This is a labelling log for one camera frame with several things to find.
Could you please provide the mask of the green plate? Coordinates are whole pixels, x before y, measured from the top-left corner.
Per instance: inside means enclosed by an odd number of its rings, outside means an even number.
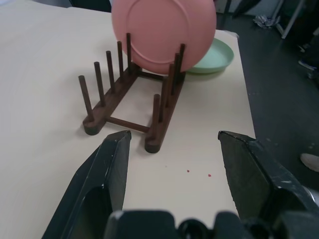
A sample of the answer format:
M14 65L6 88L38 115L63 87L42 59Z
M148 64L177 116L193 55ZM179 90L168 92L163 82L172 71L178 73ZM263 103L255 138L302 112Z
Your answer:
M225 42L214 39L205 56L188 73L212 74L225 70L233 61L234 52Z

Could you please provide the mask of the crumpled silver foil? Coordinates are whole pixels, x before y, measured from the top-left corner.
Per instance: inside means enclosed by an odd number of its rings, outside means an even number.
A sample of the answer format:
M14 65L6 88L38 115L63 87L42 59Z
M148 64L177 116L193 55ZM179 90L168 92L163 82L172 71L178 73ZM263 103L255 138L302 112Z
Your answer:
M279 23L280 18L280 16L277 16L275 18L268 18L265 15L259 15L253 19L253 22L260 28L270 29Z

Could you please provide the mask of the dark blue shoe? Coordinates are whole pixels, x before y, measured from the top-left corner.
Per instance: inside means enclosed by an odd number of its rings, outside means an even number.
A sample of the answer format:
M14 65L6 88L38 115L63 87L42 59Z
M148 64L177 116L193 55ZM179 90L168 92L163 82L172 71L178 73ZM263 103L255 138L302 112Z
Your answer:
M319 80L319 66L300 59L298 64L308 69L307 77L312 80Z

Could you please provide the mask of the pink plate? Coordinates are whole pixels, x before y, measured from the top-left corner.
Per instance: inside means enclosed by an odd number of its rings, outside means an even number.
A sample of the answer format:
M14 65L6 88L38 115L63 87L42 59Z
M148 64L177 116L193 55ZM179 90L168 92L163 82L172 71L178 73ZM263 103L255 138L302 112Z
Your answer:
M208 51L216 31L213 0L113 0L111 17L124 52L129 33L132 61L158 74L168 73L181 44L181 69L192 68Z

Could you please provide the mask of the white shoe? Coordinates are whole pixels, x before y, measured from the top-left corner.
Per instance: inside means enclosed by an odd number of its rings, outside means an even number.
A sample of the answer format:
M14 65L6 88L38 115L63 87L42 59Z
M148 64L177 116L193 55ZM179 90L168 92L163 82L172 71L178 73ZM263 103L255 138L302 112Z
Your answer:
M303 153L300 160L307 168L319 173L319 156Z

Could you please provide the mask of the dark wooden dish rack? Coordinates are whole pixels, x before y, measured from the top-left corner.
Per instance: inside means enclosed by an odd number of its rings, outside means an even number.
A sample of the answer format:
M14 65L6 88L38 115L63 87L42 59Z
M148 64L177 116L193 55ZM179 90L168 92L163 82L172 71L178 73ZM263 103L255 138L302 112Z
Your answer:
M99 62L94 63L99 101L91 105L85 77L78 77L87 115L84 131L97 135L105 124L111 123L145 135L144 148L148 153L161 149L185 80L181 70L186 45L180 44L168 75L145 72L132 61L131 35L117 42L119 78L115 79L111 51L106 51L110 88L104 91Z

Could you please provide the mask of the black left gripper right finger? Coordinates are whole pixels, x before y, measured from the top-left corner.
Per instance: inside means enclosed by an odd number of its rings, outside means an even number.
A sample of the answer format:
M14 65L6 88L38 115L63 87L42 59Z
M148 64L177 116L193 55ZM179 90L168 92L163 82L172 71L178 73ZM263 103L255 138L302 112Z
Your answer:
M256 139L220 131L226 177L241 219L274 222L285 211L319 216L319 207L296 177Z

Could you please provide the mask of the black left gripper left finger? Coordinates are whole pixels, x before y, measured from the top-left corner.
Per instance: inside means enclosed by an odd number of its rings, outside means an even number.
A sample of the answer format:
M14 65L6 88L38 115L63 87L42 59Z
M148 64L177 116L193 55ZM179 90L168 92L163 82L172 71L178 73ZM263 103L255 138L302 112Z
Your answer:
M78 168L42 239L103 239L123 208L131 139L129 130L108 135Z

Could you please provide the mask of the white metal frame leg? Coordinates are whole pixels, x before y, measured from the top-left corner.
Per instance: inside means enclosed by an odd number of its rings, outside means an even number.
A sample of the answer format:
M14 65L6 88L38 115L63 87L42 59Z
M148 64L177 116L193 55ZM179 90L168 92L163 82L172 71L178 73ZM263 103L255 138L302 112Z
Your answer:
M279 0L273 14L273 19L278 20L275 29L282 40L286 39L297 18L304 11L306 0Z

